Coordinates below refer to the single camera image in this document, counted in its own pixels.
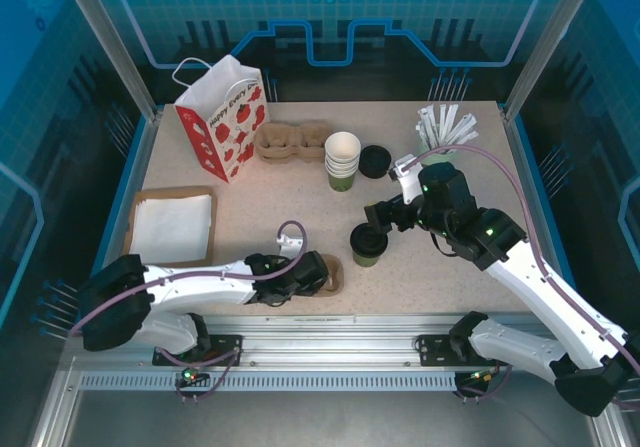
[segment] cable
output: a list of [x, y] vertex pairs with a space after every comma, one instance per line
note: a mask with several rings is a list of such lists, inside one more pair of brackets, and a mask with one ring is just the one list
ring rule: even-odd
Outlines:
[[482, 395], [476, 397], [476, 399], [478, 399], [478, 402], [480, 402], [481, 400], [491, 399], [504, 388], [504, 386], [507, 383], [507, 380], [509, 380], [509, 378], [511, 377], [512, 370], [513, 370], [513, 366], [509, 365], [507, 367], [506, 372], [504, 373], [504, 377], [502, 377], [502, 379], [500, 380], [500, 383], [496, 385], [496, 387], [491, 392], [482, 392], [481, 390], [472, 389], [471, 387], [460, 387], [460, 388], [462, 390], [468, 390], [470, 392], [473, 392], [473, 391], [475, 391], [475, 393], [480, 392], [480, 394]]
[[298, 229], [300, 229], [300, 234], [302, 235], [302, 247], [300, 248], [300, 252], [298, 252], [298, 255], [295, 257], [295, 259], [293, 259], [291, 263], [285, 266], [282, 270], [278, 270], [276, 272], [271, 272], [270, 274], [264, 274], [264, 275], [245, 275], [245, 274], [234, 274], [234, 273], [224, 272], [224, 271], [214, 272], [214, 271], [208, 271], [208, 270], [200, 270], [200, 271], [196, 270], [193, 272], [182, 272], [179, 274], [168, 275], [167, 277], [161, 277], [154, 281], [147, 282], [146, 284], [138, 285], [132, 289], [125, 290], [124, 292], [121, 292], [120, 294], [112, 297], [111, 299], [107, 300], [103, 304], [99, 305], [98, 307], [93, 309], [91, 312], [89, 312], [87, 315], [85, 315], [82, 319], [80, 319], [80, 321], [71, 328], [71, 330], [69, 331], [69, 337], [78, 335], [82, 327], [87, 325], [87, 323], [91, 322], [95, 317], [100, 315], [109, 307], [112, 307], [113, 305], [123, 301], [128, 297], [131, 297], [132, 295], [135, 295], [144, 290], [150, 289], [151, 287], [155, 287], [157, 285], [164, 285], [164, 283], [166, 282], [173, 282], [176, 280], [188, 279], [190, 277], [223, 277], [223, 276], [229, 279], [238, 279], [238, 280], [270, 280], [270, 279], [275, 279], [276, 277], [279, 277], [282, 274], [287, 273], [288, 271], [293, 269], [298, 262], [300, 262], [300, 259], [302, 258], [302, 256], [305, 254], [307, 250], [307, 232], [306, 230], [304, 230], [304, 227], [302, 226], [302, 224], [296, 220], [287, 220], [286, 222], [284, 222], [278, 229], [278, 234], [277, 234], [278, 238], [282, 236], [282, 232], [284, 231], [285, 227], [287, 227], [288, 225], [295, 225], [296, 227], [298, 227]]
[[490, 152], [487, 152], [486, 150], [481, 149], [479, 147], [473, 147], [471, 145], [454, 144], [454, 145], [447, 145], [444, 147], [436, 147], [433, 150], [425, 152], [424, 154], [421, 154], [415, 159], [413, 159], [406, 166], [402, 167], [402, 170], [408, 171], [409, 169], [411, 169], [411, 167], [418, 164], [425, 157], [428, 157], [433, 154], [438, 154], [438, 153], [444, 152], [445, 150], [450, 150], [450, 149], [466, 150], [469, 152], [480, 154], [483, 157], [486, 157], [502, 171], [502, 173], [507, 177], [507, 179], [509, 179], [509, 182], [511, 182], [511, 185], [513, 186], [514, 190], [516, 191], [516, 194], [518, 195], [518, 199], [520, 200], [520, 205], [522, 206], [522, 211], [524, 213], [524, 220], [527, 225], [527, 230], [529, 232], [529, 239], [531, 242], [531, 251], [533, 252], [533, 257], [535, 259], [536, 265], [538, 266], [538, 269], [540, 269], [540, 272], [542, 273], [543, 280], [548, 282], [549, 285], [551, 285], [551, 288], [553, 288], [553, 290], [567, 304], [569, 304], [573, 308], [573, 310], [575, 310], [591, 327], [593, 327], [593, 329], [596, 332], [598, 332], [598, 334], [603, 339], [606, 339], [611, 345], [613, 345], [616, 348], [616, 350], [620, 352], [625, 359], [627, 359], [631, 367], [633, 367], [636, 373], [640, 376], [640, 363], [638, 363], [638, 361], [633, 358], [631, 353], [624, 347], [624, 345], [618, 342], [618, 340], [615, 337], [613, 337], [607, 329], [602, 327], [598, 323], [598, 321], [593, 319], [575, 300], [571, 298], [571, 296], [569, 296], [566, 292], [564, 292], [562, 288], [558, 285], [558, 283], [553, 279], [553, 277], [551, 277], [551, 274], [549, 273], [546, 266], [544, 265], [544, 260], [542, 258], [542, 251], [540, 250], [540, 242], [538, 241], [538, 236], [536, 234], [536, 231], [533, 225], [533, 218], [531, 217], [531, 211], [529, 210], [529, 206], [527, 205], [527, 199], [524, 196], [524, 192], [522, 191], [522, 188], [520, 187], [520, 184], [518, 183], [515, 176], [509, 171], [507, 166], [504, 165], [504, 163], [500, 159], [498, 159], [495, 155], [491, 154]]
[[210, 359], [210, 360], [206, 360], [204, 362], [194, 362], [192, 364], [189, 364], [187, 362], [183, 362], [180, 359], [177, 359], [176, 357], [174, 357], [173, 355], [171, 355], [169, 352], [167, 352], [165, 349], [159, 349], [156, 348], [156, 350], [158, 351], [159, 354], [162, 354], [164, 356], [165, 359], [167, 359], [169, 362], [171, 362], [174, 365], [177, 365], [179, 367], [194, 367], [194, 368], [199, 368], [199, 367], [206, 367], [208, 365], [213, 365], [213, 364], [217, 364], [220, 361], [223, 361], [225, 359], [228, 359], [229, 357], [233, 356], [238, 356], [238, 352], [236, 352], [235, 350], [229, 351], [225, 354], [222, 354], [214, 359]]
[[[473, 389], [473, 388], [471, 388], [471, 387], [463, 387], [463, 389], [464, 389], [464, 390], [467, 390], [467, 391], [469, 391], [469, 392], [472, 392], [472, 393], [474, 393], [474, 394], [483, 394], [483, 392], [482, 392], [481, 390]], [[486, 398], [488, 397], [488, 395], [490, 395], [490, 394], [482, 395], [482, 396], [479, 396], [479, 397], [477, 397], [477, 398], [478, 398], [478, 400], [486, 399]], [[531, 417], [530, 417], [526, 412], [524, 412], [523, 410], [521, 410], [519, 407], [517, 407], [516, 405], [512, 404], [511, 402], [508, 402], [508, 401], [504, 400], [504, 399], [503, 399], [503, 398], [501, 398], [501, 397], [492, 396], [492, 397], [491, 397], [491, 400], [493, 400], [494, 402], [497, 402], [497, 403], [499, 403], [499, 404], [502, 404], [502, 405], [504, 405], [505, 407], [510, 408], [511, 410], [515, 410], [518, 414], [520, 414], [520, 416], [521, 416], [522, 418], [524, 418], [527, 422], [529, 422], [529, 423], [533, 426], [533, 428], [534, 428], [534, 429], [536, 429], [536, 430], [538, 431], [538, 433], [539, 433], [540, 435], [542, 435], [544, 438], [546, 438], [546, 439], [551, 443], [551, 445], [555, 445], [556, 447], [560, 447], [560, 444], [558, 444], [558, 443], [553, 439], [553, 437], [551, 437], [549, 434], [547, 434], [547, 433], [544, 431], [544, 429], [543, 429], [543, 428], [542, 428], [542, 427], [541, 427], [541, 426], [540, 426], [540, 425], [539, 425], [535, 420], [533, 420], [533, 419], [532, 419], [532, 418], [531, 418]]]
[[182, 401], [184, 402], [186, 399], [192, 398], [194, 402], [198, 402], [199, 400], [204, 400], [207, 397], [209, 397], [210, 395], [213, 395], [213, 393], [218, 390], [218, 388], [222, 385], [222, 383], [224, 382], [224, 379], [227, 377], [227, 375], [229, 374], [229, 371], [231, 370], [231, 366], [233, 365], [233, 363], [236, 361], [236, 358], [238, 357], [238, 353], [236, 351], [231, 351], [231, 352], [227, 352], [224, 355], [221, 355], [220, 357], [218, 357], [219, 359], [223, 360], [227, 357], [231, 357], [231, 360], [229, 361], [229, 363], [227, 364], [227, 367], [224, 369], [224, 372], [222, 372], [222, 375], [220, 376], [220, 378], [217, 380], [217, 382], [213, 385], [213, 387], [211, 387], [211, 389], [207, 390], [204, 394], [200, 394], [200, 395], [192, 395], [192, 396], [188, 396], [188, 395], [184, 395], [182, 393], [182, 390], [180, 390], [180, 384], [178, 382], [176, 382], [176, 394], [178, 395], [178, 397], [182, 398]]
[[445, 252], [444, 250], [442, 250], [440, 248], [440, 244], [438, 244], [438, 238], [433, 232], [431, 232], [431, 241], [433, 242], [433, 245], [436, 246], [436, 249], [438, 249], [438, 252], [440, 252], [445, 257], [458, 257], [458, 254], [456, 254], [455, 252]]

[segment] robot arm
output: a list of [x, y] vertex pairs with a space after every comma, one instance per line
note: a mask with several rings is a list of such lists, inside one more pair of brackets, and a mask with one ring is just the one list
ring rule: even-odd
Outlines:
[[[171, 269], [144, 266], [138, 255], [120, 257], [98, 272], [79, 290], [84, 317], [96, 307], [136, 286], [171, 277], [131, 295], [99, 314], [83, 327], [89, 351], [118, 347], [129, 341], [184, 354], [190, 362], [201, 360], [209, 350], [209, 335], [202, 314], [215, 303], [263, 303], [278, 307], [294, 295], [312, 296], [327, 282], [329, 272], [315, 251], [302, 255], [293, 269], [269, 280], [233, 278], [264, 276], [288, 266], [302, 248], [302, 239], [282, 235], [280, 255], [253, 254], [244, 260], [208, 268]], [[193, 275], [221, 272], [220, 276]]]
[[597, 416], [633, 373], [611, 342], [587, 322], [550, 285], [551, 277], [609, 336], [640, 358], [640, 339], [629, 336], [591, 307], [546, 263], [545, 277], [525, 232], [504, 212], [479, 208], [462, 172], [449, 163], [422, 168], [407, 156], [395, 163], [391, 178], [402, 194], [365, 207], [369, 223], [381, 233], [395, 224], [399, 231], [418, 225], [443, 239], [455, 256], [473, 262], [507, 286], [549, 328], [557, 340], [536, 337], [471, 312], [450, 331], [452, 348], [461, 360], [472, 349], [527, 370], [556, 386], [580, 412]]

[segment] green cup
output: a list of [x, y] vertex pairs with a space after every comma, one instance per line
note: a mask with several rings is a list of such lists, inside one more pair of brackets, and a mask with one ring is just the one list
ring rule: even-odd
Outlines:
[[353, 186], [353, 179], [356, 176], [356, 173], [349, 175], [348, 177], [340, 177], [334, 176], [331, 172], [327, 172], [329, 175], [329, 185], [336, 192], [346, 192]]
[[349, 238], [353, 260], [360, 267], [373, 267], [387, 250], [389, 240], [386, 234], [379, 234], [369, 224], [360, 224]]

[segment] cardboard tray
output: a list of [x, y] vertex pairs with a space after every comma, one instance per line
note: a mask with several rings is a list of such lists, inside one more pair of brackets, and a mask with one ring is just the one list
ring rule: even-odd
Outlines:
[[127, 225], [127, 233], [124, 237], [124, 246], [122, 254], [130, 253], [131, 243], [133, 242], [133, 226], [135, 225], [136, 209], [138, 204], [147, 199], [185, 199], [187, 197], [196, 197], [199, 195], [211, 196], [211, 222], [209, 227], [209, 237], [207, 241], [207, 253], [203, 259], [190, 260], [185, 262], [172, 263], [154, 263], [161, 267], [210, 267], [213, 265], [213, 237], [216, 227], [216, 211], [218, 200], [210, 186], [191, 186], [191, 187], [171, 187], [166, 189], [150, 189], [136, 192], [129, 212], [129, 221]]

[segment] stacked paper cup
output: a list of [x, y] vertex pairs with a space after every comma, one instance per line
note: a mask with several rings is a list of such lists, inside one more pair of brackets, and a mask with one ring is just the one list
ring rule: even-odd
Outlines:
[[349, 132], [336, 132], [324, 143], [324, 166], [329, 174], [329, 185], [336, 192], [346, 192], [360, 161], [360, 141]]

